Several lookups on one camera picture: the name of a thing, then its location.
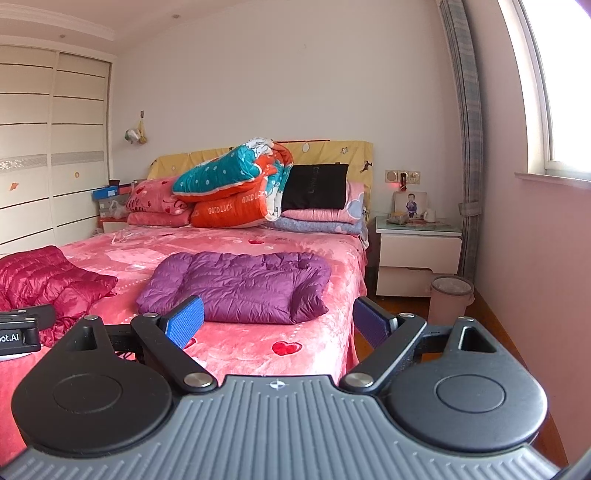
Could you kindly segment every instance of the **trash can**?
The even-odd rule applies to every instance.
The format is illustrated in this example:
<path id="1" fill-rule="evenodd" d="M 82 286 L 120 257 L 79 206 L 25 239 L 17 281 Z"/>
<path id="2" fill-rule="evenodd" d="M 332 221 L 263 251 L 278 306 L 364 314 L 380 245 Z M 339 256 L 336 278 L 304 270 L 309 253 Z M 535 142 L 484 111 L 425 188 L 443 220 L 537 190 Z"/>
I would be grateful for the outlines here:
<path id="1" fill-rule="evenodd" d="M 428 323 L 453 325 L 474 302 L 474 285 L 456 275 L 442 275 L 431 282 L 431 303 Z"/>

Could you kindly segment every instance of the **bed headboard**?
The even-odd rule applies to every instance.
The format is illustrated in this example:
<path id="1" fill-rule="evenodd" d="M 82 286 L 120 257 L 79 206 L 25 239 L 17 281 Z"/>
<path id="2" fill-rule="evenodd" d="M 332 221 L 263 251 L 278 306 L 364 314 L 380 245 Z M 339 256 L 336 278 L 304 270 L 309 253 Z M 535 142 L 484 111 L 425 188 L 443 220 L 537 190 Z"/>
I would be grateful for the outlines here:
<path id="1" fill-rule="evenodd" d="M 293 155 L 294 164 L 346 163 L 349 165 L 347 180 L 360 181 L 365 185 L 365 207 L 369 209 L 371 187 L 374 180 L 372 171 L 374 145 L 360 140 L 308 140 L 278 142 Z M 200 150 L 158 157 L 150 165 L 149 179 L 173 177 L 185 173 L 206 160 L 218 158 L 229 152 L 229 147 L 214 150 Z"/>

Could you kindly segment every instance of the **metal screw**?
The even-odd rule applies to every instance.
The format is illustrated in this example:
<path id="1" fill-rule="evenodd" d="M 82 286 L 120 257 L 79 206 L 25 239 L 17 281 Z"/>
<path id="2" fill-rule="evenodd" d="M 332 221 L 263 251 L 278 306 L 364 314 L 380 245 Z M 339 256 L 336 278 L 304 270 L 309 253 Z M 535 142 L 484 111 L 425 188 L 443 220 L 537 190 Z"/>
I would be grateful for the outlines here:
<path id="1" fill-rule="evenodd" d="M 211 375 L 204 374 L 201 372 L 195 372 L 193 374 L 186 375 L 184 378 L 184 382 L 189 387 L 203 388 L 208 387 L 213 383 L 213 377 Z"/>
<path id="2" fill-rule="evenodd" d="M 356 372 L 345 375 L 345 381 L 351 386 L 356 388 L 370 387 L 374 384 L 374 378 L 371 375 Z"/>

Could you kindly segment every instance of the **white wall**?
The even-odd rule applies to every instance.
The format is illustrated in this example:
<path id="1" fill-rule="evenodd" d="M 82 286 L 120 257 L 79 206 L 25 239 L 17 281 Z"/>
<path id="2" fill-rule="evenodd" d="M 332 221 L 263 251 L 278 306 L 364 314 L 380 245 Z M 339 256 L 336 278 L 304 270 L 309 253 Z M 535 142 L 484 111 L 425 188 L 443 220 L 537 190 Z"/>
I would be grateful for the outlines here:
<path id="1" fill-rule="evenodd" d="M 486 196 L 476 286 L 545 388 L 569 461 L 591 446 L 591 191 L 517 179 L 525 108 L 497 0 L 464 0 L 483 94 Z"/>
<path id="2" fill-rule="evenodd" d="M 453 73 L 433 0 L 254 1 L 179 25 L 118 57 L 114 176 L 159 155 L 250 137 L 374 143 L 372 209 L 389 211 L 387 168 L 458 221 L 461 138 Z M 145 110 L 149 143 L 123 139 Z"/>

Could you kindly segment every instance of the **folded purple jacket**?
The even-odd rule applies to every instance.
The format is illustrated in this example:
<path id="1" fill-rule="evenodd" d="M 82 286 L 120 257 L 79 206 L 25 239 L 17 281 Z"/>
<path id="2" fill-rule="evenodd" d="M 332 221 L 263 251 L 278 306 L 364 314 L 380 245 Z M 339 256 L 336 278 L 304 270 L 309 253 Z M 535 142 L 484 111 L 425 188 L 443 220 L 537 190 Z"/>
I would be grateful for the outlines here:
<path id="1" fill-rule="evenodd" d="M 171 255 L 137 299 L 140 313 L 166 314 L 191 295 L 205 305 L 205 320 L 292 325 L 328 312 L 322 292 L 330 266 L 310 253 Z"/>

